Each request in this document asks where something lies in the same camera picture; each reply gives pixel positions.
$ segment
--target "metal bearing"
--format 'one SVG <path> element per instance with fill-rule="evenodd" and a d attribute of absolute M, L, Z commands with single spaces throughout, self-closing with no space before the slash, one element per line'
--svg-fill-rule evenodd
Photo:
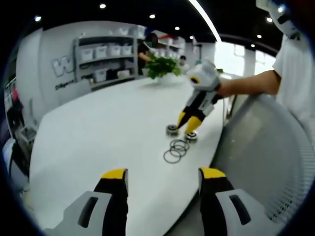
<path fill-rule="evenodd" d="M 174 124 L 170 124 L 166 127 L 166 135 L 174 137 L 178 136 L 178 129 L 177 126 Z"/>
<path fill-rule="evenodd" d="M 197 132 L 193 131 L 189 134 L 185 134 L 185 141 L 187 143 L 196 143 L 197 142 Z"/>

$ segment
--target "white table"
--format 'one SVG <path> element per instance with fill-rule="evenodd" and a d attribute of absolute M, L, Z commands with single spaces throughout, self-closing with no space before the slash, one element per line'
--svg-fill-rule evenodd
<path fill-rule="evenodd" d="M 37 132 L 30 169 L 40 227 L 57 226 L 63 211 L 85 191 L 93 191 L 103 173 L 128 168 L 126 235 L 164 235 L 196 193 L 198 168 L 210 165 L 223 126 L 220 100 L 182 160 L 164 161 L 172 140 L 165 128 L 177 123 L 191 92 L 185 77 L 174 77 L 168 85 L 142 79 L 93 92 L 48 113 Z"/>

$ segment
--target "window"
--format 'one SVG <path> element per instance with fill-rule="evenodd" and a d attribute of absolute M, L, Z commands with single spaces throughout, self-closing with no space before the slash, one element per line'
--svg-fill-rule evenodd
<path fill-rule="evenodd" d="M 261 51 L 256 51 L 255 55 L 255 75 L 260 74 L 266 70 L 272 70 L 272 66 L 276 59 Z"/>
<path fill-rule="evenodd" d="M 215 65 L 225 73 L 238 76 L 244 75 L 245 47 L 232 43 L 216 43 Z"/>

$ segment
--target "green plant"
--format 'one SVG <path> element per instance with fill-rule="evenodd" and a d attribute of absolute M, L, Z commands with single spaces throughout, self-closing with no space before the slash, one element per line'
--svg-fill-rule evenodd
<path fill-rule="evenodd" d="M 149 69 L 148 77 L 152 79 L 163 77 L 167 73 L 174 73 L 176 76 L 181 74 L 181 70 L 177 66 L 177 61 L 171 58 L 151 56 L 151 61 L 147 62 L 146 68 Z"/>

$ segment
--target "person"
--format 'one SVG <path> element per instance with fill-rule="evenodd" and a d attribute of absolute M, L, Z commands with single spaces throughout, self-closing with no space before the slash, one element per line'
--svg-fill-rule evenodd
<path fill-rule="evenodd" d="M 294 26 L 289 10 L 280 13 L 271 0 L 267 3 L 275 25 L 283 32 L 283 41 L 273 70 L 261 74 L 222 81 L 217 88 L 220 97 L 238 94 L 275 95 L 300 122 L 315 147 L 315 63 L 306 36 Z"/>
<path fill-rule="evenodd" d="M 144 41 L 138 45 L 138 74 L 143 75 L 142 69 L 145 67 L 146 62 L 150 61 L 150 54 L 152 48 L 158 45 L 158 36 L 155 33 L 146 35 Z"/>
<path fill-rule="evenodd" d="M 183 75 L 189 71 L 189 65 L 186 64 L 186 57 L 184 55 L 179 58 L 179 68 Z"/>

